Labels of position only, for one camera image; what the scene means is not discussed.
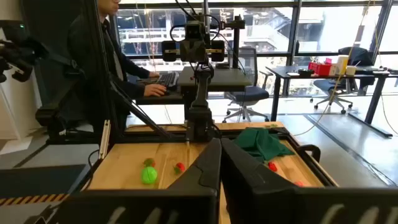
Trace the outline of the yellow black hazard tape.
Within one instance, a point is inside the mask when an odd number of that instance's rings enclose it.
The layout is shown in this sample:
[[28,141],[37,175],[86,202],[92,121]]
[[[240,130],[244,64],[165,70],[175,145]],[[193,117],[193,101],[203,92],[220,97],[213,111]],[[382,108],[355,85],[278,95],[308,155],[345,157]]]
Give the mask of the yellow black hazard tape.
[[50,194],[50,195],[34,195],[34,196],[23,196],[23,197],[10,197],[0,198],[0,207],[10,205],[24,205],[33,203],[51,203],[51,202],[62,202],[67,199],[69,194]]

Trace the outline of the black standing desk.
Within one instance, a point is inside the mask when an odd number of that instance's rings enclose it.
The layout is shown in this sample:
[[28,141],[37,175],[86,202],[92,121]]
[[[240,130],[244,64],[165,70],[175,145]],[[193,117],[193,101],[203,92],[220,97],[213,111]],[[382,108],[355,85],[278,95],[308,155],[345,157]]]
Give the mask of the black standing desk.
[[[208,92],[244,91],[251,85],[249,79],[238,68],[214,69],[214,76],[208,84]],[[197,86],[193,78],[193,70],[185,67],[175,72],[174,89],[165,96],[148,96],[136,99],[137,105],[184,105],[184,118],[187,119],[189,107],[196,98]]]

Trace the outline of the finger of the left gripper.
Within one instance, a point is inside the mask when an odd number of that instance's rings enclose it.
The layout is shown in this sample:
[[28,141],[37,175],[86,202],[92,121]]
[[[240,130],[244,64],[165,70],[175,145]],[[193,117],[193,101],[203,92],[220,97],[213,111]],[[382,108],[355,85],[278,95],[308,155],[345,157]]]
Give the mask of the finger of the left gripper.
[[194,61],[205,62],[206,61],[206,44],[204,43],[204,41],[196,41],[194,48],[195,48]]
[[180,43],[180,56],[183,62],[194,62],[192,55],[193,42],[189,40],[183,40]]

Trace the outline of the grey mesh office chair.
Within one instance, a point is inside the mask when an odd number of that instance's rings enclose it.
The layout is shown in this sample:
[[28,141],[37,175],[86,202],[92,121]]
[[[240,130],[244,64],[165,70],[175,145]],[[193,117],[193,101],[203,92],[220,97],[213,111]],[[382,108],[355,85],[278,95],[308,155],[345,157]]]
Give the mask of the grey mesh office chair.
[[243,119],[251,122],[250,115],[261,116],[265,122],[269,121],[268,115],[259,113],[250,108],[261,100],[269,98],[269,92],[266,90],[267,79],[273,76],[273,73],[266,69],[264,72],[258,70],[257,52],[252,47],[241,47],[239,49],[239,62],[244,71],[245,76],[251,84],[244,91],[225,92],[224,97],[231,100],[229,106],[236,104],[239,108],[228,108],[226,116],[222,120],[223,123],[227,119],[237,117],[238,120]]

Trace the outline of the blue black office chair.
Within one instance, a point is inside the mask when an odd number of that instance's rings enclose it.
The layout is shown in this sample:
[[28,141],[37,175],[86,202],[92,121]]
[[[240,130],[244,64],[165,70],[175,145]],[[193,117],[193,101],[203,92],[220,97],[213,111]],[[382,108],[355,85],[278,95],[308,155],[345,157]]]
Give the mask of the blue black office chair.
[[[374,65],[371,53],[361,47],[344,47],[338,50],[340,55],[348,55],[348,65],[356,65],[363,67],[372,67]],[[347,103],[348,108],[351,109],[353,107],[353,102],[344,100],[338,97],[338,95],[343,95],[345,93],[358,93],[358,95],[365,95],[368,86],[373,85],[375,82],[374,77],[370,78],[361,78],[359,80],[359,86],[356,85],[354,78],[341,78],[339,81],[337,79],[316,79],[313,84],[321,89],[324,93],[327,94],[327,97],[314,105],[314,109],[318,109],[318,105],[324,102],[328,102],[328,105],[331,106],[333,103],[337,104],[341,107],[341,114],[345,114],[345,107],[341,104],[341,102]]]

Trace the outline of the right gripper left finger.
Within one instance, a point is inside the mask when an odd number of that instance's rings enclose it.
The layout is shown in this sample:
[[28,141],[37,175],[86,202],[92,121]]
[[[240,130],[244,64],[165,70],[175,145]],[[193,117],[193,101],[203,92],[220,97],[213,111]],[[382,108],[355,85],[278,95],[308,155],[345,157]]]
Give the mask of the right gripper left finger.
[[56,224],[218,224],[221,143],[212,139],[163,190],[89,190],[62,202]]

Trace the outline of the black equipment on stand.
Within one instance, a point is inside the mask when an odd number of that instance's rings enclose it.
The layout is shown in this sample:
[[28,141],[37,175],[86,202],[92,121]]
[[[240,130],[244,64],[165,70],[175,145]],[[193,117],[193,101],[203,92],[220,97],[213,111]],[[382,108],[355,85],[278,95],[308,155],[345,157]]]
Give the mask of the black equipment on stand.
[[0,83],[7,80],[5,71],[15,68],[12,78],[26,82],[33,66],[49,56],[49,50],[39,41],[28,37],[24,40],[0,40]]

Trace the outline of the white frame bracket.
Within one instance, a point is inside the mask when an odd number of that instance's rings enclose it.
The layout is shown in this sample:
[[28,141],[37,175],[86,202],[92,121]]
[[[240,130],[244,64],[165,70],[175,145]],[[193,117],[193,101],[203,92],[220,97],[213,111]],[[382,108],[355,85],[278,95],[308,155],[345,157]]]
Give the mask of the white frame bracket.
[[101,137],[101,142],[99,145],[99,156],[98,159],[103,160],[108,152],[108,146],[109,146],[109,137],[111,133],[111,122],[110,120],[105,120],[104,121],[104,126],[103,126],[103,133]]

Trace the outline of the black monitor post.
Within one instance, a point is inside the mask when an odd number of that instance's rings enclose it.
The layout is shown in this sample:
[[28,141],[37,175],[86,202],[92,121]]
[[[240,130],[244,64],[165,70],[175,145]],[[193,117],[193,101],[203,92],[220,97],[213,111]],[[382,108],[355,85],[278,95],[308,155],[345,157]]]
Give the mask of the black monitor post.
[[220,22],[220,30],[232,29],[233,30],[233,68],[238,68],[238,57],[239,57],[239,41],[240,41],[240,30],[245,29],[245,20],[241,18],[241,15],[234,16],[232,22]]

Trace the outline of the white carton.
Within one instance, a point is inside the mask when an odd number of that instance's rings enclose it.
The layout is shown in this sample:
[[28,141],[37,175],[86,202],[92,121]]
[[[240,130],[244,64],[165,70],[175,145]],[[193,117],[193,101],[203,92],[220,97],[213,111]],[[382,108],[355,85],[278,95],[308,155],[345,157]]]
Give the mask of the white carton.
[[336,62],[336,75],[344,75],[346,73],[346,67],[348,64],[349,56],[348,55],[339,55],[338,60]]

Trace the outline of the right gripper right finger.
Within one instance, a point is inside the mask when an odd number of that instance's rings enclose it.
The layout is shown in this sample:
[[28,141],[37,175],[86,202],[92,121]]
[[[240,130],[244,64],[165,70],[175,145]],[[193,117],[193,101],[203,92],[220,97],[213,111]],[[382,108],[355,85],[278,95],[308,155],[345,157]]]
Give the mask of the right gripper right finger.
[[397,189],[299,187],[231,140],[221,145],[231,224],[398,224]]

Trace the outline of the person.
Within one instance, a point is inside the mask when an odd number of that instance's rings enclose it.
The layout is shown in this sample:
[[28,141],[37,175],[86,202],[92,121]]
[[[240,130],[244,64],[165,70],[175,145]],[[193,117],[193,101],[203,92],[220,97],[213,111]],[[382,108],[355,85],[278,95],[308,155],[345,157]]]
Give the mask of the person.
[[[127,80],[127,76],[131,75],[140,80],[148,79],[150,71],[129,60],[121,51],[115,36],[111,32],[108,19],[117,14],[120,2],[121,0],[97,0],[97,8],[107,51],[109,74],[113,76],[113,83],[117,84],[118,89],[133,102],[133,100],[145,97],[144,88],[150,84],[131,83]],[[76,94],[83,105],[85,119],[92,125],[95,133],[102,133],[104,120],[103,111],[99,107],[101,98],[96,88],[96,79],[86,77],[89,72],[85,71],[85,68],[92,66],[92,51],[89,46],[88,31],[84,26],[81,13],[70,24],[67,47],[72,60],[83,72],[84,77],[80,81]],[[115,107],[116,112],[119,113],[119,127],[125,130],[127,116],[132,112],[126,110],[119,103],[116,103]]]

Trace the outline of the red storage box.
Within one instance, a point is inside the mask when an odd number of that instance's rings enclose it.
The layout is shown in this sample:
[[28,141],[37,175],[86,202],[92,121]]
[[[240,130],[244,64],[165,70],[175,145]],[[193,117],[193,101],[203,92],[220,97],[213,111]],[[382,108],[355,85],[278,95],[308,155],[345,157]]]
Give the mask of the red storage box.
[[330,73],[331,64],[325,63],[317,63],[317,62],[310,62],[308,64],[308,69],[313,70],[314,74],[318,76],[325,77],[328,76]]

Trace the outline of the black office table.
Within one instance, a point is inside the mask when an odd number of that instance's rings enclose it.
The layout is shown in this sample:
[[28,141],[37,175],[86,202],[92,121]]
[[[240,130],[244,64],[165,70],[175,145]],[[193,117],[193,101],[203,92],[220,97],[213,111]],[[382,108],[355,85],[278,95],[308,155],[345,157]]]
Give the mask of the black office table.
[[[281,79],[284,79],[284,84],[288,83],[291,79],[325,79],[325,78],[338,78],[338,76],[328,76],[328,77],[319,77],[318,75],[311,75],[310,77],[300,77],[299,75],[290,75],[290,73],[294,73],[298,69],[306,68],[304,66],[282,66],[282,67],[275,67],[275,68],[267,68],[275,75],[275,83],[274,83],[274,97],[272,102],[272,109],[271,109],[271,121],[276,121],[277,117],[277,110],[279,104],[279,97],[280,97],[280,82]],[[373,117],[376,112],[377,105],[379,100],[382,96],[382,89],[384,87],[385,81],[387,78],[398,78],[398,72],[388,72],[387,70],[376,68],[376,67],[364,67],[359,66],[356,69],[356,73],[354,75],[343,76],[343,78],[357,78],[357,79],[364,79],[364,78],[376,78],[377,83],[371,98],[371,102],[368,107],[368,111],[366,113],[365,119],[361,119],[360,117],[356,116],[355,114],[348,113],[348,116],[357,120],[358,122],[363,123],[367,127],[373,129],[373,131],[377,132],[381,136],[385,138],[393,137],[393,134],[378,128],[372,125]]]

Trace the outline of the green cabbage toy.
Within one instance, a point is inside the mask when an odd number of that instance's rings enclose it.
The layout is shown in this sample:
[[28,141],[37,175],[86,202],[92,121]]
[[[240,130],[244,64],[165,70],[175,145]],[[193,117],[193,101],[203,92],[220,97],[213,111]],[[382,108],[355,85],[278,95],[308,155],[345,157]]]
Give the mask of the green cabbage toy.
[[141,180],[143,184],[154,184],[157,180],[157,171],[154,167],[145,167],[141,172]]

